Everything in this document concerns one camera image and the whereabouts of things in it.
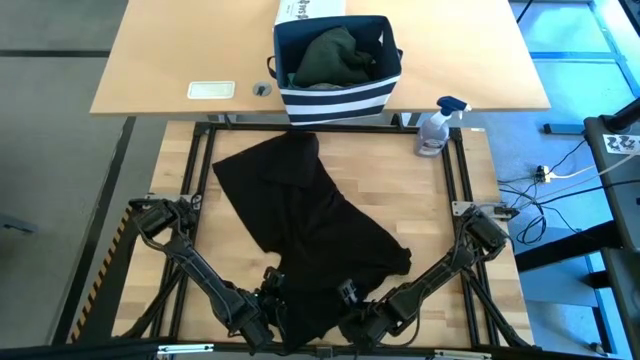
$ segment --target wooden table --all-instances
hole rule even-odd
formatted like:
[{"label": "wooden table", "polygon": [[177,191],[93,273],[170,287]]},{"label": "wooden table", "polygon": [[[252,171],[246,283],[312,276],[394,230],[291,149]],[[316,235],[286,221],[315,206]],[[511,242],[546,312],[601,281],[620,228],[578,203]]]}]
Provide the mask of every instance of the wooden table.
[{"label": "wooden table", "polygon": [[[151,191],[177,195],[180,192],[194,123],[170,122],[167,126]],[[213,148],[213,162],[222,160],[258,142],[280,134],[274,131],[218,130]],[[415,135],[320,132],[320,159],[346,198],[389,231],[403,246],[411,249],[411,271],[406,276],[391,276],[370,298],[379,299],[391,287],[411,281],[439,260],[453,244],[453,226],[449,212],[443,161],[418,158],[412,153]],[[462,131],[465,154],[477,201],[498,201],[494,167],[486,134],[481,129]],[[454,158],[454,175],[458,168]],[[199,169],[202,157],[198,157]],[[461,193],[460,184],[456,184]],[[196,249],[225,279],[237,286],[254,289],[260,286],[267,266],[277,266],[279,255],[265,254],[249,235],[220,188],[213,172],[209,174],[204,195]],[[162,253],[136,243],[123,295],[116,316],[113,335],[128,330],[158,291],[165,257]],[[532,334],[520,288],[512,248],[487,263],[493,299],[509,323],[526,341]],[[480,337],[487,343],[481,304],[476,299]],[[468,348],[470,346],[461,282],[455,278],[427,298],[421,310],[422,326],[412,346]],[[161,334],[166,334],[167,323]],[[406,341],[413,326],[387,343]],[[227,330],[214,318],[209,300],[190,282],[182,316],[181,340],[242,342],[227,338]],[[315,344],[346,345],[337,328]]]},{"label": "wooden table", "polygon": [[[279,0],[131,0],[91,113],[282,113],[266,68]],[[404,50],[385,108],[429,112],[441,96],[475,110],[546,110],[549,101],[507,0],[347,0],[385,15]],[[228,100],[190,100],[192,81],[235,81]],[[276,89],[253,95],[259,81]]]}]

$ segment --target floor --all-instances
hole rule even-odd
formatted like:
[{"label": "floor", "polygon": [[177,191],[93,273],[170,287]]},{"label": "floor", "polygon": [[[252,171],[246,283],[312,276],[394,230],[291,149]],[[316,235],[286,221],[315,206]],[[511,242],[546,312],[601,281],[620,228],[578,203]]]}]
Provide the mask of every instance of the floor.
[{"label": "floor", "polygon": [[[638,37],[631,34],[628,23],[617,21],[621,10],[615,1],[598,0],[596,4],[628,59],[630,73],[640,79]],[[108,49],[125,6],[126,0],[4,0],[0,2],[0,49]],[[523,4],[512,7],[517,16]],[[610,50],[598,22],[584,4],[536,3],[520,28],[532,52]],[[453,124],[487,128],[496,171],[503,180],[527,176],[537,165],[557,163],[580,141],[572,136],[543,135],[542,124],[578,124],[587,116],[615,112],[634,98],[615,63],[536,60],[535,64],[552,103],[551,111],[470,113]],[[39,226],[39,232],[33,235],[0,229],[2,348],[47,342],[59,315],[82,235],[124,122],[122,118],[92,119],[88,115],[104,65],[102,59],[0,58],[0,213]],[[98,254],[106,251],[111,229],[126,201],[148,189],[163,131],[162,120],[137,122]],[[522,146],[521,137],[527,139],[526,146]],[[582,146],[556,173],[572,173],[591,164],[589,149]],[[571,180],[540,186],[539,193],[560,189],[567,182]],[[528,184],[523,181],[512,185],[524,189]],[[580,188],[594,185],[599,185],[597,179]],[[515,199],[507,194],[504,200]],[[588,228],[611,217],[602,192],[569,198],[553,206],[574,228]],[[576,213],[575,209],[581,208],[593,210]],[[535,216],[533,209],[525,210],[510,223],[511,233],[519,232]],[[548,215],[548,226],[558,231],[567,229],[553,213]],[[524,249],[517,245],[517,251]],[[597,257],[591,260],[597,268]],[[576,271],[586,266],[586,260],[582,261],[577,268],[556,269],[554,276],[560,274],[575,285]],[[94,265],[92,273],[97,271],[98,264]],[[556,305],[536,295],[540,277],[526,274],[522,283],[536,343],[548,350],[594,355],[585,346],[598,341],[593,316],[590,308],[578,306],[590,301],[593,292],[581,288],[576,292],[580,295],[572,300],[574,305]],[[605,303],[612,304],[610,294],[601,296]],[[617,331],[617,356],[630,358],[619,324]],[[228,358],[246,355],[230,354]]]}]

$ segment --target folded green garment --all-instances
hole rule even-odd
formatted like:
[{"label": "folded green garment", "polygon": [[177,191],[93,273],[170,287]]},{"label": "folded green garment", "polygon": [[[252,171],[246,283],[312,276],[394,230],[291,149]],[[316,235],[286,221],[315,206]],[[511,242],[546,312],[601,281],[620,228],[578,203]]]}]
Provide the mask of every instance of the folded green garment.
[{"label": "folded green garment", "polygon": [[311,42],[291,85],[350,86],[371,81],[373,57],[356,50],[356,39],[345,27],[331,29]]}]

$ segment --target wooden desk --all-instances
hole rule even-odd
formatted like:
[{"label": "wooden desk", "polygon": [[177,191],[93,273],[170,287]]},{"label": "wooden desk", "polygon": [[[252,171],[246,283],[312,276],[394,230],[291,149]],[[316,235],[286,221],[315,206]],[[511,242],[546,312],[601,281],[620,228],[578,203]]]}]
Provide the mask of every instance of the wooden desk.
[{"label": "wooden desk", "polygon": [[[279,0],[131,0],[91,113],[282,113],[266,68]],[[429,112],[441,96],[475,110],[546,110],[549,101],[507,0],[347,0],[385,15],[404,50],[386,106]],[[189,100],[192,81],[235,81],[229,100]],[[254,96],[259,81],[276,89]]]},{"label": "wooden desk", "polygon": [[[179,194],[182,172],[191,143],[193,123],[170,122],[167,126],[151,191]],[[279,132],[218,130],[213,162],[224,159]],[[380,298],[391,287],[415,279],[439,260],[453,244],[447,187],[441,158],[423,159],[412,154],[415,135],[370,133],[318,133],[320,159],[346,198],[389,231],[403,247],[413,253],[407,276],[389,277],[370,298]],[[477,201],[499,200],[494,167],[486,134],[463,130],[472,190]],[[454,158],[454,170],[457,169]],[[196,163],[200,168],[201,157]],[[236,215],[229,200],[211,172],[204,196],[196,249],[225,279],[237,286],[260,286],[267,266],[277,266],[279,255],[264,254]],[[164,255],[138,241],[133,252],[125,288],[118,309],[113,335],[128,330],[155,296],[160,282]],[[511,246],[487,263],[493,299],[519,335],[532,343],[529,320],[522,297]],[[476,299],[481,339],[487,343],[482,307]],[[413,346],[469,347],[461,282],[456,278],[422,305],[422,326]],[[162,334],[168,330],[165,316]],[[406,341],[412,325],[398,338],[387,343]],[[182,340],[242,342],[228,339],[227,330],[211,313],[209,300],[190,282],[182,316]],[[337,328],[313,343],[344,345]]]}]

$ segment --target black and white striped fabric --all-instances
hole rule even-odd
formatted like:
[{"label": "black and white striped fabric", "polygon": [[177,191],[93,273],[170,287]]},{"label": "black and white striped fabric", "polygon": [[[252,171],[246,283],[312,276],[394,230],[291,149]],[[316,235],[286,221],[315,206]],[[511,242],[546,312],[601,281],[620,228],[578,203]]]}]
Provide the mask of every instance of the black and white striped fabric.
[{"label": "black and white striped fabric", "polygon": [[[287,74],[294,73],[308,45],[323,32],[345,26],[361,51],[375,60],[374,81],[340,89],[292,88]],[[276,70],[292,125],[310,125],[377,115],[382,112],[400,79],[402,52],[396,48],[389,20],[384,16],[340,16],[279,24],[274,29]]]}]

